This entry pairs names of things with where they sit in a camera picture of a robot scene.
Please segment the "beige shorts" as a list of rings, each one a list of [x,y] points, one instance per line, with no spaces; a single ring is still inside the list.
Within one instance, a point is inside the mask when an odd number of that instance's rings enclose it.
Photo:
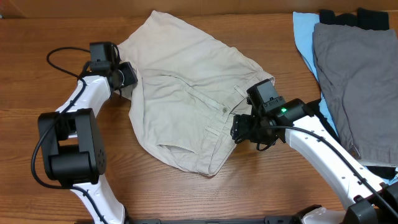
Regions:
[[[153,11],[119,45],[137,75],[122,92],[139,144],[185,172],[213,176],[235,148],[236,114],[248,114],[247,89],[272,75],[236,48],[187,22]]]

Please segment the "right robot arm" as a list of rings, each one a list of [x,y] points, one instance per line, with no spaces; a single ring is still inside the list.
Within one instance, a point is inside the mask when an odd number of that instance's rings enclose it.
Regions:
[[[231,136],[249,140],[265,151],[277,140],[299,152],[338,196],[342,212],[308,208],[293,223],[397,223],[397,185],[387,185],[365,169],[330,136],[313,111],[300,99],[275,98],[252,105],[251,114],[236,114]]]

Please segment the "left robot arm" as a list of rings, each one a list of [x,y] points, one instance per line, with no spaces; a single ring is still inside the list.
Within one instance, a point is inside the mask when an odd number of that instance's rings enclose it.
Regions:
[[[38,118],[40,139],[34,152],[42,153],[47,177],[59,183],[57,189],[73,192],[93,223],[132,222],[106,180],[106,150],[96,117],[114,90],[136,83],[129,62],[113,71],[84,69],[69,99]]]

